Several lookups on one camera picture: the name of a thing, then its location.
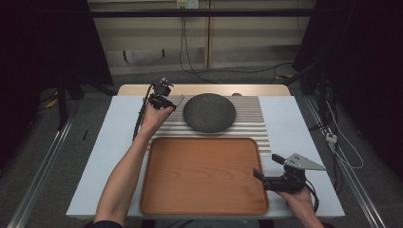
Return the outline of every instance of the table surface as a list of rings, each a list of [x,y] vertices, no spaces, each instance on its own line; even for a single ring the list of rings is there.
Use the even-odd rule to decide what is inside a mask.
[[[113,167],[131,143],[134,124],[142,105],[148,85],[123,85],[119,96],[112,99],[94,145],[82,179],[67,210],[67,215],[79,219],[90,219]],[[323,164],[302,118],[294,97],[284,85],[175,85],[171,94],[196,95],[214,92],[229,96],[259,96],[263,119],[266,124],[272,153],[288,158],[294,153]],[[128,215],[141,219],[285,219],[292,216],[285,201],[276,193],[268,191],[270,207],[261,216],[166,216],[146,215],[140,209],[141,190],[148,157],[144,157],[139,184],[134,194]],[[260,160],[263,173],[277,177],[283,167],[271,160],[271,155],[262,154]],[[325,171],[306,171],[307,179],[314,185],[320,200],[317,215],[322,218],[344,216],[344,211]]]
[[[118,95],[144,96],[149,85],[122,85]],[[201,93],[217,93],[232,96],[291,96],[285,85],[174,85],[170,95],[198,95]]]

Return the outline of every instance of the wooden tray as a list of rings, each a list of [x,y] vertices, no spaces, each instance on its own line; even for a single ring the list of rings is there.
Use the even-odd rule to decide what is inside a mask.
[[[269,206],[256,142],[161,137],[150,147],[141,207],[159,215],[262,215]]]

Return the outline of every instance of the sleeve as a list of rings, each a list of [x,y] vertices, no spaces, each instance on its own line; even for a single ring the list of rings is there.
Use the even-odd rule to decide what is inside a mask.
[[[97,221],[90,228],[124,228],[121,224],[111,220]]]

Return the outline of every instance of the round pad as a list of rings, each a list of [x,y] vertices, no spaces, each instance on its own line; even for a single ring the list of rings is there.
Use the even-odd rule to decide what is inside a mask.
[[[203,133],[221,132],[232,125],[237,115],[225,97],[203,93],[191,98],[183,108],[183,117],[193,129]]]

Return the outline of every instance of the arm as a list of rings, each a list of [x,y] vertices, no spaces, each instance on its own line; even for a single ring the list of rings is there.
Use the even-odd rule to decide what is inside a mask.
[[[124,225],[148,142],[172,111],[172,107],[156,110],[151,104],[147,105],[142,128],[106,182],[94,222],[112,220]]]
[[[323,228],[323,224],[315,215],[314,207],[312,206],[311,193],[307,188],[302,188],[302,190],[296,194],[285,192],[277,192],[277,194],[287,201],[291,211],[304,227]]]

